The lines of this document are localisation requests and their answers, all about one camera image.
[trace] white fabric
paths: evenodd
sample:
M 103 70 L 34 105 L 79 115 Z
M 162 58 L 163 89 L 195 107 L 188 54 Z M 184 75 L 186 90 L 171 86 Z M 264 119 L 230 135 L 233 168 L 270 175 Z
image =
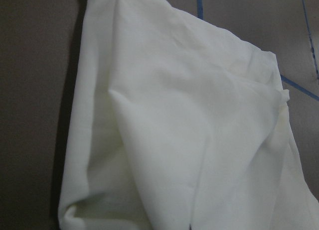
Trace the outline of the white fabric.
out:
M 165 0 L 88 0 L 63 230 L 318 230 L 276 57 Z

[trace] folded cloth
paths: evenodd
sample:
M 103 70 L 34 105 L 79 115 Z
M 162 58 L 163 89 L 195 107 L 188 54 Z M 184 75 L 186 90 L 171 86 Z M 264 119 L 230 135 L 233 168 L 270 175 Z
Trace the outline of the folded cloth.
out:
M 88 0 L 63 230 L 318 230 L 276 56 L 165 0 Z

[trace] white sheet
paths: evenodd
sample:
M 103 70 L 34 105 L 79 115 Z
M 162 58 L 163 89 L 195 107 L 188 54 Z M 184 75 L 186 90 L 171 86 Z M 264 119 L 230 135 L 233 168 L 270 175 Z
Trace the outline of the white sheet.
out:
M 63 230 L 317 230 L 276 57 L 165 0 L 88 0 Z

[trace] blue line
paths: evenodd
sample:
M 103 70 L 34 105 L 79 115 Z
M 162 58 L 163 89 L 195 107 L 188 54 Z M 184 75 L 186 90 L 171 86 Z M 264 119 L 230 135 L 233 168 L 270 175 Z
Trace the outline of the blue line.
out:
M 283 82 L 286 82 L 290 86 L 296 88 L 297 90 L 301 91 L 302 93 L 306 94 L 307 96 L 310 96 L 311 98 L 315 99 L 316 101 L 319 101 L 319 97 L 315 95 L 314 93 L 308 91 L 307 89 L 299 86 L 296 82 L 293 82 L 292 80 L 288 79 L 287 77 L 284 77 L 283 75 L 280 75 L 281 80 Z
M 313 59 L 314 59 L 314 64 L 315 64 L 315 69 L 316 69 L 316 74 L 317 74 L 317 79 L 319 79 L 318 65 L 317 65 L 317 61 L 316 61 L 314 43 L 313 43 L 311 31 L 310 31 L 310 26 L 309 26 L 309 21 L 308 21 L 308 15 L 307 15 L 307 10 L 306 10 L 305 0 L 302 0 L 302 3 L 303 3 L 303 8 L 304 8 L 304 14 L 305 14 L 305 20 L 306 20 L 306 25 L 307 25 L 307 31 L 308 31 L 309 41 L 310 41 L 310 45 L 311 45 L 311 52 L 312 52 L 312 54 L 313 54 Z
M 197 0 L 197 17 L 204 20 L 203 17 L 203 1 Z

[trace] gray surface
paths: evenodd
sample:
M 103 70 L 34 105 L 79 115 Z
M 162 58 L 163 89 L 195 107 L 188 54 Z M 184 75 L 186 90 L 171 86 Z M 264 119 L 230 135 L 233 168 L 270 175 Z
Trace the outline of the gray surface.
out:
M 168 1 L 196 15 L 196 0 Z M 316 48 L 318 3 L 306 0 Z M 203 6 L 206 21 L 276 53 L 286 77 L 319 94 L 301 0 Z M 85 0 L 0 0 L 0 229 L 57 228 L 84 10 Z M 284 86 L 305 179 L 319 198 L 319 102 Z

